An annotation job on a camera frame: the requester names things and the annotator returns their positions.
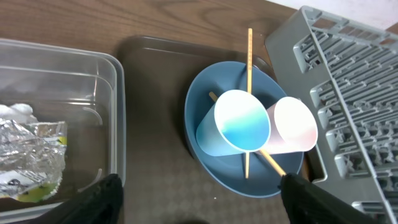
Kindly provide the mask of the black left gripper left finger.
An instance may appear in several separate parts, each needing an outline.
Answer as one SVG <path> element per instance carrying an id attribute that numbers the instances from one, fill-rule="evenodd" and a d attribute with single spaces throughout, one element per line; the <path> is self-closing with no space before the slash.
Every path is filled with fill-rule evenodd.
<path id="1" fill-rule="evenodd" d="M 123 185 L 110 174 L 70 200 L 29 221 L 30 224 L 116 224 L 123 205 Z"/>

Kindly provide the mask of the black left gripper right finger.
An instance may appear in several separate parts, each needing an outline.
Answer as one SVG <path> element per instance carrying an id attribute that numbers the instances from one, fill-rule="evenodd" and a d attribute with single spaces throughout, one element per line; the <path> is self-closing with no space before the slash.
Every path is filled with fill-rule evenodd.
<path id="1" fill-rule="evenodd" d="M 297 174 L 284 175 L 279 188 L 291 224 L 375 224 L 377 222 Z"/>

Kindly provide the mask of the pink cup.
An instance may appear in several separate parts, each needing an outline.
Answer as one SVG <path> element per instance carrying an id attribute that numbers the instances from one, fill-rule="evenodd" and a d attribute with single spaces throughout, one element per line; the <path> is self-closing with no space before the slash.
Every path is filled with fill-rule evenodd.
<path id="1" fill-rule="evenodd" d="M 267 109 L 271 135 L 261 148 L 268 154 L 307 152 L 316 145 L 318 127 L 312 112 L 297 98 L 286 96 Z"/>

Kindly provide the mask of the yellow green snack wrapper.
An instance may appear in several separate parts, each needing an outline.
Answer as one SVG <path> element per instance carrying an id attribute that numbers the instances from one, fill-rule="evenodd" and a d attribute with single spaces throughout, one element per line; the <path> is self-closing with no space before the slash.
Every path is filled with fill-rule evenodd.
<path id="1" fill-rule="evenodd" d="M 58 192 L 65 169 L 67 124 L 1 120 L 1 198 L 40 202 Z"/>

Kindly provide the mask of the light blue cup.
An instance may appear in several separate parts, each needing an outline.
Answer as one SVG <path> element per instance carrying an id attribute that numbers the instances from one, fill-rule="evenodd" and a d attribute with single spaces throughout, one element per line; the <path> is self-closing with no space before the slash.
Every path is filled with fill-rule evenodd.
<path id="1" fill-rule="evenodd" d="M 271 136 L 271 122 L 263 104 L 242 90 L 224 92 L 196 130 L 200 149 L 210 156 L 256 152 Z"/>

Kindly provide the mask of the white napkin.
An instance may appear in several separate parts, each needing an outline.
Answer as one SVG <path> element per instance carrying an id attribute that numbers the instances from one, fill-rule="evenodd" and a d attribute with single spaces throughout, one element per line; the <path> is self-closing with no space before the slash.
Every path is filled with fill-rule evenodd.
<path id="1" fill-rule="evenodd" d="M 21 124 L 38 122 L 33 115 L 32 107 L 24 103 L 16 103 L 11 106 L 1 105 L 1 119 L 14 120 Z"/>

